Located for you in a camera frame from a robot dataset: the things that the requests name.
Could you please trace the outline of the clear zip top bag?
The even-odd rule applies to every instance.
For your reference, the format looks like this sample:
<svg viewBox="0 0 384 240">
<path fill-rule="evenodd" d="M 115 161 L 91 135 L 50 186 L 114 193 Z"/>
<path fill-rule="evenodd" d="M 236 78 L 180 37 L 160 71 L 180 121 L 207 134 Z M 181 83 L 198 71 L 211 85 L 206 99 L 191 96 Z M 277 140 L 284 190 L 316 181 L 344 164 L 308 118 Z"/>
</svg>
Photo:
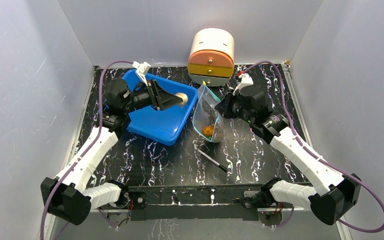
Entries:
<svg viewBox="0 0 384 240">
<path fill-rule="evenodd" d="M 210 143 L 220 143 L 224 139 L 224 120 L 215 109 L 221 102 L 203 81 L 197 90 L 198 99 L 192 118 L 194 130 Z"/>
</svg>

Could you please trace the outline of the blue plastic bin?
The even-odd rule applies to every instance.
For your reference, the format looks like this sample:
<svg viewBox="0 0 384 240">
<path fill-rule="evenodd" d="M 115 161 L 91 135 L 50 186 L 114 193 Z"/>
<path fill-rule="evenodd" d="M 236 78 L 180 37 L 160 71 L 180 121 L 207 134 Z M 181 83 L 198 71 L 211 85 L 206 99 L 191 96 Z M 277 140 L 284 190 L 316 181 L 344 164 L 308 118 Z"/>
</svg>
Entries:
<svg viewBox="0 0 384 240">
<path fill-rule="evenodd" d="M 141 82 L 134 69 L 129 70 L 120 79 L 124 79 L 131 90 Z M 107 114 L 104 112 L 103 105 L 103 128 L 115 133 L 118 138 L 121 138 L 124 132 L 128 131 L 164 145 L 172 146 L 179 137 L 187 118 L 195 106 L 198 99 L 198 91 L 187 84 L 150 73 L 146 74 L 146 80 L 156 80 L 165 91 L 171 94 L 186 94 L 188 96 L 187 104 L 183 108 L 175 105 L 162 111 L 155 110 L 152 106 L 147 106 L 128 114 Z"/>
</svg>

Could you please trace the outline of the brown longan bunch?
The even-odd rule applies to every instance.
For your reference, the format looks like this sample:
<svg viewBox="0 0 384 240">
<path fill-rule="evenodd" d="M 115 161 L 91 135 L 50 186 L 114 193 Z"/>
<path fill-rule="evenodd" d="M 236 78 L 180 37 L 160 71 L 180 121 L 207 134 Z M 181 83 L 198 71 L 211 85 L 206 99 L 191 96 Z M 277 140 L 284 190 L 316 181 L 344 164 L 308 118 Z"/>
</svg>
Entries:
<svg viewBox="0 0 384 240">
<path fill-rule="evenodd" d="M 201 133 L 204 127 L 206 126 L 213 126 L 214 131 L 213 135 L 210 138 L 207 138 L 211 142 L 219 142 L 219 138 L 221 135 L 221 121 L 220 121 L 220 115 L 219 113 L 214 109 L 214 106 L 209 104 L 208 102 L 204 101 L 202 103 L 202 110 L 206 117 L 205 123 L 203 124 L 203 127 L 201 128 Z"/>
</svg>

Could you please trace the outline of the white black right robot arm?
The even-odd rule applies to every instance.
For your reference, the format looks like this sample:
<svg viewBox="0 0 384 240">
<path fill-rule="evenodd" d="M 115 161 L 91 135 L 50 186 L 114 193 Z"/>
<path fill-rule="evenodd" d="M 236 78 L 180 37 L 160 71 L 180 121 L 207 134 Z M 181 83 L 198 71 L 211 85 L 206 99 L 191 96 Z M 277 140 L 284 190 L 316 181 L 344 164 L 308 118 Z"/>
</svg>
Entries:
<svg viewBox="0 0 384 240">
<path fill-rule="evenodd" d="M 278 177 L 261 187 L 261 202 L 275 207 L 290 203 L 311 212 L 324 224 L 333 225 L 356 205 L 361 186 L 355 174 L 345 176 L 309 154 L 310 147 L 294 135 L 288 120 L 266 104 L 265 93 L 245 87 L 229 90 L 215 110 L 226 119 L 247 122 L 252 132 L 290 160 L 311 185 L 290 183 Z"/>
</svg>

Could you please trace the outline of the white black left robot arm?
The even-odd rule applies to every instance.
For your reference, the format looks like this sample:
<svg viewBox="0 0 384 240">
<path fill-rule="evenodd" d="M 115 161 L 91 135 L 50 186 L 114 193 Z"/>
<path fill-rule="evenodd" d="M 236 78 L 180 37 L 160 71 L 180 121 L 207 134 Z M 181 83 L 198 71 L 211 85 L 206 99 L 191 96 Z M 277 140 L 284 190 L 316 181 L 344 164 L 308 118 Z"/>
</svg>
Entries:
<svg viewBox="0 0 384 240">
<path fill-rule="evenodd" d="M 141 81 L 133 90 L 123 79 L 99 87 L 99 118 L 80 152 L 54 178 L 46 177 L 40 190 L 44 201 L 42 217 L 59 217 L 78 226 L 91 210 L 107 204 L 124 208 L 129 194 L 123 184 L 110 180 L 87 188 L 92 174 L 106 153 L 119 141 L 131 123 L 130 113 L 146 107 L 164 111 L 188 102 L 185 93 L 170 93 L 155 79 Z"/>
</svg>

